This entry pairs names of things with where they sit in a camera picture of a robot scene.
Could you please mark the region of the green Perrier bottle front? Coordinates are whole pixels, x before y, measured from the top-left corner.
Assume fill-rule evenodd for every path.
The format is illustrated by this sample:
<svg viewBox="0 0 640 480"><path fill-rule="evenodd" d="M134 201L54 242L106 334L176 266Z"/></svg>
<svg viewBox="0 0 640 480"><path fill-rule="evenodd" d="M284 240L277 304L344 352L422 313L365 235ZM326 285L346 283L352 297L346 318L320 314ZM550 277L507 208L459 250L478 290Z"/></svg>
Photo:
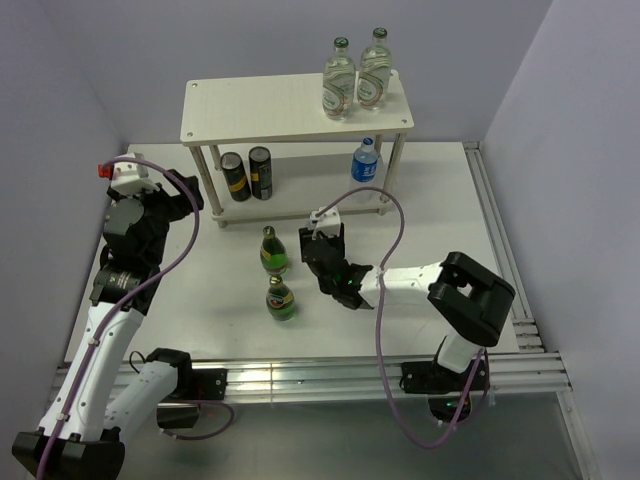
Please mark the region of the green Perrier bottle front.
<svg viewBox="0 0 640 480"><path fill-rule="evenodd" d="M271 316L278 321L290 320L295 313L295 298L280 275L269 278L266 306Z"/></svg>

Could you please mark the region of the water bottle blue label back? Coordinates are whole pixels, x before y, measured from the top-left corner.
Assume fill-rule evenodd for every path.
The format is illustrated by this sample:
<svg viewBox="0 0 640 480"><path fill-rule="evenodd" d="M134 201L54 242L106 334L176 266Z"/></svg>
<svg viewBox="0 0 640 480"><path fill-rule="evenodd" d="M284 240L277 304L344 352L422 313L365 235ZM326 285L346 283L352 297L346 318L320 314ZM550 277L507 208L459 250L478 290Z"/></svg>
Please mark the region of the water bottle blue label back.
<svg viewBox="0 0 640 480"><path fill-rule="evenodd" d="M375 148L374 139L365 137L352 156L350 169L351 190L376 185L379 158L380 155Z"/></svg>

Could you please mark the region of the clear glass bottle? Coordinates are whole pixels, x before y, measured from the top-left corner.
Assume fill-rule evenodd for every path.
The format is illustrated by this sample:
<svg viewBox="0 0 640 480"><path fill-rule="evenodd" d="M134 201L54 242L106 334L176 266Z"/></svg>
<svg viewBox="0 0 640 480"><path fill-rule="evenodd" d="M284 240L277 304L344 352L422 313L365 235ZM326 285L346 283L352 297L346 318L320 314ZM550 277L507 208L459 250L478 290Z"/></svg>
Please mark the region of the clear glass bottle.
<svg viewBox="0 0 640 480"><path fill-rule="evenodd" d="M356 82L356 66L348 53L349 40L336 37L334 53L326 61L322 80L322 106L332 120L344 120L350 113Z"/></svg>
<svg viewBox="0 0 640 480"><path fill-rule="evenodd" d="M359 104L368 110L380 108L388 91L392 54L387 45L387 37L388 31L385 28L375 28L372 41L360 58L356 93Z"/></svg>

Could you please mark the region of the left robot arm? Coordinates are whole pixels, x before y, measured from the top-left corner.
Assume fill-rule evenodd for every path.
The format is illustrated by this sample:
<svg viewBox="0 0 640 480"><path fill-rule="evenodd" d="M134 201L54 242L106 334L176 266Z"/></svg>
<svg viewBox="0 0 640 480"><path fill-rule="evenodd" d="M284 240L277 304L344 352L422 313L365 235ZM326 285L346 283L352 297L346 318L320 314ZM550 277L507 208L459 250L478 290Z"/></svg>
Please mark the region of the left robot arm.
<svg viewBox="0 0 640 480"><path fill-rule="evenodd" d="M157 348L136 378L110 397L120 364L150 309L161 278L171 223L204 207L199 181L174 169L163 176L169 194L140 163L102 166L112 202L106 211L99 270L87 322L63 385L39 426L20 432L13 456L37 479L114 479L125 443L167 397L183 399L195 386L187 352Z"/></svg>

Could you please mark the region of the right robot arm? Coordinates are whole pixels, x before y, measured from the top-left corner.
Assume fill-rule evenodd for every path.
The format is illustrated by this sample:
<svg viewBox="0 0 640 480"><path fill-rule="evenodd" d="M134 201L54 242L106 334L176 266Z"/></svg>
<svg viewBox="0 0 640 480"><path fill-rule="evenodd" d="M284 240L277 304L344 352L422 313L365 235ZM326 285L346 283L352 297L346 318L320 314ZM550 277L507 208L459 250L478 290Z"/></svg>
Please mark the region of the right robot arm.
<svg viewBox="0 0 640 480"><path fill-rule="evenodd" d="M498 344L515 290L506 280L462 252L419 267L383 269L350 263L344 224L299 229L301 260L320 291L350 310L386 305L431 306L450 325L436 353L435 383L452 390L468 374L480 349Z"/></svg>

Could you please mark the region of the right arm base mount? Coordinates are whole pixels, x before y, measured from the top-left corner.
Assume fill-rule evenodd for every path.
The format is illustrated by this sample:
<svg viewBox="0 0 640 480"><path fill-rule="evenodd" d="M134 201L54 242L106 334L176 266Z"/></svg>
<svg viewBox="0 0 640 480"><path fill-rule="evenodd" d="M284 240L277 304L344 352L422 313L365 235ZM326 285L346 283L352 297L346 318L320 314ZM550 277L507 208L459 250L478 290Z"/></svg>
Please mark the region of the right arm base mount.
<svg viewBox="0 0 640 480"><path fill-rule="evenodd" d="M438 365L435 361L410 361L401 364L402 376L399 387L406 394L428 396L428 406L437 421L450 423L460 403L460 393L466 385L473 363L463 373L454 373ZM489 388L489 374L486 360L481 360L473 377L469 394L463 402L458 422L464 422L473 412L471 394L482 392L486 398Z"/></svg>

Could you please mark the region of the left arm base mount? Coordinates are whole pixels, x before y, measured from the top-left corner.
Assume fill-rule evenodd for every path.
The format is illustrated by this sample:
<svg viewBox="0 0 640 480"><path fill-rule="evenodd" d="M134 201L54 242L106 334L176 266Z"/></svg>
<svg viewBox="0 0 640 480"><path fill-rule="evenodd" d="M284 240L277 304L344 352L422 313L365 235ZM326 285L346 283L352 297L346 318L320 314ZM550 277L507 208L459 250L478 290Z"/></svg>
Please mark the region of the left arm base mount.
<svg viewBox="0 0 640 480"><path fill-rule="evenodd" d="M158 426L171 431L193 428L204 406L185 404L183 400L222 401L225 397L227 376L228 370L224 368L194 369L186 389L168 395L158 405Z"/></svg>

